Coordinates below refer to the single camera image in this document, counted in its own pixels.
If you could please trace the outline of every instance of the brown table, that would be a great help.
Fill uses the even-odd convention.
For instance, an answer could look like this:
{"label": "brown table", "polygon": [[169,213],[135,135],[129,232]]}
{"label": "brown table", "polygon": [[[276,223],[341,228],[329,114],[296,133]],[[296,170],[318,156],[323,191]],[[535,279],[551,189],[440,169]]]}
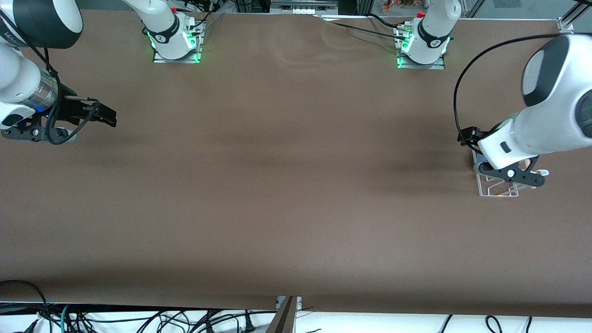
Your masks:
{"label": "brown table", "polygon": [[[592,150],[543,156],[540,189],[481,198],[452,117],[470,58],[553,21],[459,21],[447,69],[414,71],[392,40],[306,15],[225,15],[199,65],[153,64],[133,12],[83,16],[52,64],[118,126],[2,141],[2,279],[52,302],[272,308],[299,294],[316,310],[592,314]],[[462,126],[523,108],[543,42],[474,66]],[[25,297],[13,291],[2,298]]]}

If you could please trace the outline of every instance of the teal cable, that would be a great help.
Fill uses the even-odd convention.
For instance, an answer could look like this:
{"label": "teal cable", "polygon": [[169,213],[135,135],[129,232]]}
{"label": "teal cable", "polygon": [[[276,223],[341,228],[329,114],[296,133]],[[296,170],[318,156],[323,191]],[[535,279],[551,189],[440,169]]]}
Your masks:
{"label": "teal cable", "polygon": [[64,327],[64,321],[66,321],[66,310],[68,310],[68,306],[70,306],[70,304],[64,306],[64,309],[62,310],[62,315],[60,317],[60,328],[62,329],[62,333],[66,333],[66,328]]}

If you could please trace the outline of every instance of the white floor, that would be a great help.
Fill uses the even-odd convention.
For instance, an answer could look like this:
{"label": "white floor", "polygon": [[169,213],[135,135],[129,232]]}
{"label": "white floor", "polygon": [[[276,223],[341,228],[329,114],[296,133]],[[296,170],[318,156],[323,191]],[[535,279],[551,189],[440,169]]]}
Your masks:
{"label": "white floor", "polygon": [[[225,313],[243,313],[243,311],[228,311]],[[150,317],[154,312],[126,312],[126,313],[96,313],[88,317],[100,320],[117,320],[127,318]],[[190,321],[196,321],[205,312],[187,312]],[[320,329],[319,333],[438,333],[446,315],[396,315],[380,313],[331,313],[331,312],[299,312],[296,320],[295,333],[311,333]],[[35,315],[0,316],[0,333],[14,333],[24,331]],[[265,332],[273,314],[253,315],[252,322],[259,327],[255,333]],[[456,315],[448,324],[445,333],[489,333],[485,325],[484,316]],[[504,333],[522,333],[526,328],[526,317],[499,316]],[[136,333],[144,321],[125,322],[117,324],[94,324],[98,333]],[[144,333],[155,333],[159,321],[153,321]],[[240,318],[240,327],[244,329],[244,319]],[[215,333],[236,332],[234,319],[215,325]],[[35,333],[49,332],[47,321],[37,324]],[[59,333],[59,327],[54,325],[54,332]],[[530,326],[530,333],[590,333],[592,319],[571,318],[537,318]],[[181,328],[173,325],[166,326],[162,333],[183,333]]]}

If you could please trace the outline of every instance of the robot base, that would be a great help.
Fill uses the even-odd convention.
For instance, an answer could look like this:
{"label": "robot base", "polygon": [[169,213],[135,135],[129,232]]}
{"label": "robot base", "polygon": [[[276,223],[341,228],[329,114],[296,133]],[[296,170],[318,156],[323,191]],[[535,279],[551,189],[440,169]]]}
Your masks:
{"label": "robot base", "polygon": [[[485,156],[477,154],[474,151],[471,152],[475,164],[487,161]],[[541,176],[549,175],[549,171],[544,169],[536,170],[534,172]],[[477,188],[479,189],[479,195],[481,197],[517,197],[519,192],[525,188],[536,188],[519,184],[517,182],[507,182],[499,178],[481,175],[478,172],[475,174],[477,175]]]}
{"label": "robot base", "polygon": [[199,27],[195,28],[193,33],[195,37],[190,37],[188,40],[190,43],[195,43],[197,46],[187,53],[184,57],[179,59],[165,59],[156,50],[154,50],[154,56],[152,57],[153,63],[200,63],[201,51],[204,47],[204,36],[205,36],[206,23],[203,22]]}
{"label": "robot base", "polygon": [[[412,22],[407,21],[407,22],[405,22],[404,25],[405,25],[405,27],[409,27],[412,25]],[[398,28],[393,28],[392,32],[394,33],[395,36],[403,36],[405,38],[408,38],[408,37],[413,38],[413,36],[410,36],[411,32],[407,29],[399,30]],[[440,56],[440,58],[438,58],[438,60],[435,63],[431,63],[429,65],[417,63],[417,62],[411,60],[411,58],[409,58],[409,56],[405,52],[402,51],[402,48],[404,47],[403,45],[405,43],[406,43],[406,41],[404,41],[404,40],[395,39],[395,48],[397,49],[397,67],[398,68],[444,69],[444,56]]]}

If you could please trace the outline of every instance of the white robot link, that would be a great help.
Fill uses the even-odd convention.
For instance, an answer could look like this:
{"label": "white robot link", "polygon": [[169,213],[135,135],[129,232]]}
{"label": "white robot link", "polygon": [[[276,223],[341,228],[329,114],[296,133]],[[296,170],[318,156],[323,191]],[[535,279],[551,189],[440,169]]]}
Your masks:
{"label": "white robot link", "polygon": [[[146,26],[152,45],[165,59],[178,59],[195,48],[194,18],[173,11],[165,0],[126,0]],[[115,127],[116,112],[95,99],[79,98],[62,85],[49,63],[41,68],[22,47],[67,49],[82,34],[75,0],[0,0],[0,130],[8,139],[54,144],[72,141],[87,121]],[[41,125],[43,117],[46,126]],[[53,127],[68,121],[74,130]]]}
{"label": "white robot link", "polygon": [[469,127],[459,135],[482,153],[477,173],[540,187],[544,176],[532,171],[539,155],[592,146],[590,55],[592,36],[564,34],[530,58],[522,75],[526,108],[489,132]]}
{"label": "white robot link", "polygon": [[411,21],[412,36],[401,50],[422,65],[435,63],[446,51],[461,9],[458,0],[432,0],[426,16]]}

